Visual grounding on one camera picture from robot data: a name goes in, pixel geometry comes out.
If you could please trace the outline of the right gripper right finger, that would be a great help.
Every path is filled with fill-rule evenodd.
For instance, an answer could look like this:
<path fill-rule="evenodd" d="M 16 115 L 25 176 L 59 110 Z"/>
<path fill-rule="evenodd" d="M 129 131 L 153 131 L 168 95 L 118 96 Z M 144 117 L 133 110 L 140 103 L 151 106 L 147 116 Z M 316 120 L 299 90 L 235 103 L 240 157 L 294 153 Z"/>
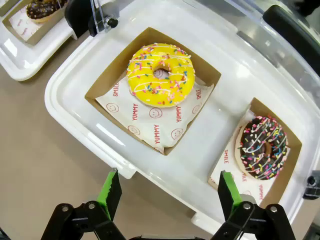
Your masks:
<path fill-rule="evenodd" d="M 284 208 L 279 204 L 261 208 L 244 201 L 230 172 L 220 173 L 217 192 L 225 222 L 213 240 L 239 240 L 244 234 L 253 234 L 257 240 L 295 239 Z"/>

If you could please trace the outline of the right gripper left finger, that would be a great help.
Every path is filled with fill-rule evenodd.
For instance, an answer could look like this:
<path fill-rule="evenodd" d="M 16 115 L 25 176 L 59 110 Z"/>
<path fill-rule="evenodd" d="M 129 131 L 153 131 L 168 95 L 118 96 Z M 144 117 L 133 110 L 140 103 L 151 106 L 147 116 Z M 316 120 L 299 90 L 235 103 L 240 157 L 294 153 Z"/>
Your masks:
<path fill-rule="evenodd" d="M 80 240 L 85 233 L 94 233 L 98 240 L 124 240 L 114 223 L 122 195 L 118 170 L 109 172 L 96 200 L 73 207 L 58 204 L 44 230 L 43 240 Z"/>

